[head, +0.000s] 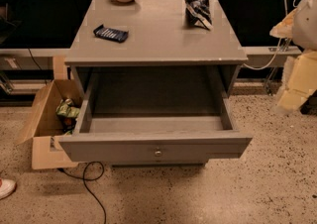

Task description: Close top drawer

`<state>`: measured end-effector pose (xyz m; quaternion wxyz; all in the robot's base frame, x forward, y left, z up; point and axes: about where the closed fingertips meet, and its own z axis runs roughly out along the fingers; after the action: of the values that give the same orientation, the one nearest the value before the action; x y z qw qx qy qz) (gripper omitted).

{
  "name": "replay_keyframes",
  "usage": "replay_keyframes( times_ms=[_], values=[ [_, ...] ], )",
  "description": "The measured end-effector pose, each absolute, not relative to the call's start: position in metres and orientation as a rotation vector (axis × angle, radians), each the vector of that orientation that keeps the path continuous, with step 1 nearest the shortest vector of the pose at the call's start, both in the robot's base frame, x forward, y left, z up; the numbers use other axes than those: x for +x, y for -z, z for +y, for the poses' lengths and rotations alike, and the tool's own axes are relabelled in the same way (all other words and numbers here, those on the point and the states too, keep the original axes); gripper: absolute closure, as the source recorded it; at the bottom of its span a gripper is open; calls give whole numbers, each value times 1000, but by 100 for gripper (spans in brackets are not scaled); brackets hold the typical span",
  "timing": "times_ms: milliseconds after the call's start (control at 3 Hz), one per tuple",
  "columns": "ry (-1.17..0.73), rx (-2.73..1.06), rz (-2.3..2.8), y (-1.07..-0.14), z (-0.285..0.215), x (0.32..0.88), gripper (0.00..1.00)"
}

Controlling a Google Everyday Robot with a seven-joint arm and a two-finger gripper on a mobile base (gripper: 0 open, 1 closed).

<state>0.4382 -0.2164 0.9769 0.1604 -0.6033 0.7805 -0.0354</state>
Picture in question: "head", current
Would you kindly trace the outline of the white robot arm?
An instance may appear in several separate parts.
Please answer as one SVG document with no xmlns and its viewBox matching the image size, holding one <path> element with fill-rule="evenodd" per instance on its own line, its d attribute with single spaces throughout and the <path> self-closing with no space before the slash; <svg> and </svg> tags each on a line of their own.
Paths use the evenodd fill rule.
<svg viewBox="0 0 317 224">
<path fill-rule="evenodd" d="M 286 59 L 282 85 L 276 94 L 276 109 L 290 113 L 298 110 L 317 91 L 317 0 L 301 0 L 269 34 L 290 38 L 304 48 L 297 58 Z"/>
</svg>

